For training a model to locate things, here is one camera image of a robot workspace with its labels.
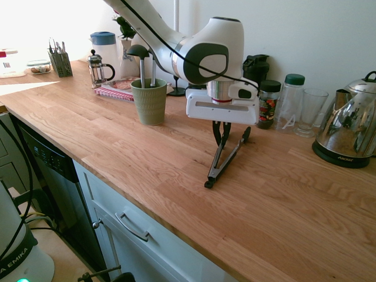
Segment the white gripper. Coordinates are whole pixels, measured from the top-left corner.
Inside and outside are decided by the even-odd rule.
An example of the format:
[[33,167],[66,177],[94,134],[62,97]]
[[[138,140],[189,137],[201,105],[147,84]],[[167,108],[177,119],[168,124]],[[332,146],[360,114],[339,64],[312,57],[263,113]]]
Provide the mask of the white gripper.
[[[189,118],[213,120],[213,134],[218,146],[221,140],[227,142],[231,123],[256,125],[259,121],[259,99],[257,96],[250,100],[233,99],[228,104],[216,104],[206,90],[188,89],[186,99],[186,115]],[[222,135],[220,132],[221,122],[224,122]]]

